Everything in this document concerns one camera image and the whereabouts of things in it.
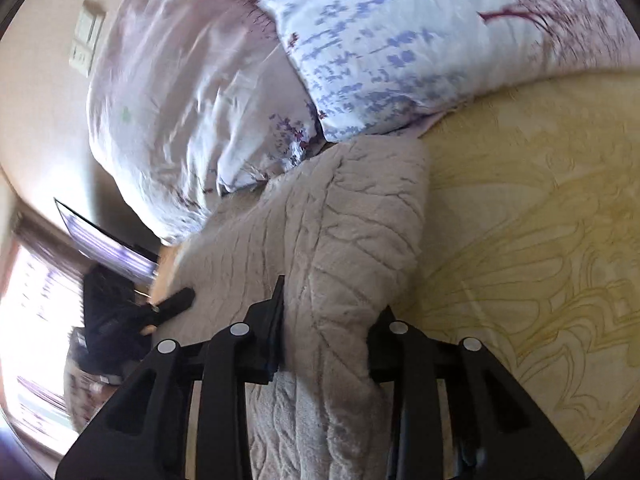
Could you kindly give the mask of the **dark flat screen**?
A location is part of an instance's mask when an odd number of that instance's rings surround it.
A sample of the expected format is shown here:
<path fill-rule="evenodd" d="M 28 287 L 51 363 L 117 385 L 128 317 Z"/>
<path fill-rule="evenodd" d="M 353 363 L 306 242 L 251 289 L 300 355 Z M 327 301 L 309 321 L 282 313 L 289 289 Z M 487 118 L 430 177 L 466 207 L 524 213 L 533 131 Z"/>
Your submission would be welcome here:
<path fill-rule="evenodd" d="M 54 200 L 54 203 L 68 235 L 80 252 L 138 284 L 151 286 L 154 283 L 158 269 L 157 254 L 111 236 L 59 200 Z"/>

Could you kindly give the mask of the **orange yellow patterned bedspread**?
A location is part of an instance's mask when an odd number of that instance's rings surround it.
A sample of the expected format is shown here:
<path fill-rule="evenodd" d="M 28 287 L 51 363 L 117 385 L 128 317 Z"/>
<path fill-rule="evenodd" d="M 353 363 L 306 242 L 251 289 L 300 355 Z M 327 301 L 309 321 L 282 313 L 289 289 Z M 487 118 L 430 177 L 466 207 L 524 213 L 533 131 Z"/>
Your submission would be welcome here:
<path fill-rule="evenodd" d="M 424 136 L 421 259 L 395 313 L 483 341 L 595 472 L 639 406 L 639 77 L 478 99 Z"/>

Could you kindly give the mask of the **beige cable-knit garment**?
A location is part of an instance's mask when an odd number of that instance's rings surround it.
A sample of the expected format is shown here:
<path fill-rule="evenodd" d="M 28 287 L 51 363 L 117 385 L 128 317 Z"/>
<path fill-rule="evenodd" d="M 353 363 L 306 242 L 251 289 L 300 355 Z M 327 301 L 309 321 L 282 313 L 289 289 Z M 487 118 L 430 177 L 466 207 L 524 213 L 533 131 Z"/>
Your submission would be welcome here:
<path fill-rule="evenodd" d="M 420 140 L 358 136 L 225 197 L 181 246 L 169 287 L 195 300 L 160 338 L 206 340 L 284 286 L 283 366 L 246 390 L 255 478 L 383 477 L 390 398 L 367 334 L 416 268 L 429 171 Z"/>

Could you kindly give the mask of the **blue-patterned white pillow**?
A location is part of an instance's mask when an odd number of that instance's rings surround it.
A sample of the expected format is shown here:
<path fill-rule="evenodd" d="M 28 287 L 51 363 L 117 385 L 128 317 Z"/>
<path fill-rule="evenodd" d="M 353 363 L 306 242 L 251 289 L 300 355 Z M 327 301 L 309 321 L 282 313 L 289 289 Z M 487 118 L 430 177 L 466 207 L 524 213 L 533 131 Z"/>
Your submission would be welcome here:
<path fill-rule="evenodd" d="M 274 21 L 331 142 L 503 87 L 639 64 L 616 0 L 248 1 Z"/>

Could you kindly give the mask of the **white floral pillow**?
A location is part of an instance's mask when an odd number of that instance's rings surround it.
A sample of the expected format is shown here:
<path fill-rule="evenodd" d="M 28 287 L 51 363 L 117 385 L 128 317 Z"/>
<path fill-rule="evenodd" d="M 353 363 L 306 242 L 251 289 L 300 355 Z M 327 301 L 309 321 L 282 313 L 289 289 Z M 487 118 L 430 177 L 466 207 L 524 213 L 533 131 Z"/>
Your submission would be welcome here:
<path fill-rule="evenodd" d="M 314 103 L 254 0 L 122 0 L 87 98 L 89 143 L 166 245 L 222 196 L 322 148 Z"/>

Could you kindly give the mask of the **white wall switch plate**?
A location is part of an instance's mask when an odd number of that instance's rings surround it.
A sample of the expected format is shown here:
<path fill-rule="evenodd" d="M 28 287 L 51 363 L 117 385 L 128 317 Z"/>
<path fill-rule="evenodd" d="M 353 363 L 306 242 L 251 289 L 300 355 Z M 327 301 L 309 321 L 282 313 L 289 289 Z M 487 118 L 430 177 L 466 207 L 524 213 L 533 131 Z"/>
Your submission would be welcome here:
<path fill-rule="evenodd" d="M 84 0 L 78 14 L 68 57 L 70 67 L 84 77 L 90 75 L 104 20 L 105 12 L 102 6 L 93 0 Z"/>

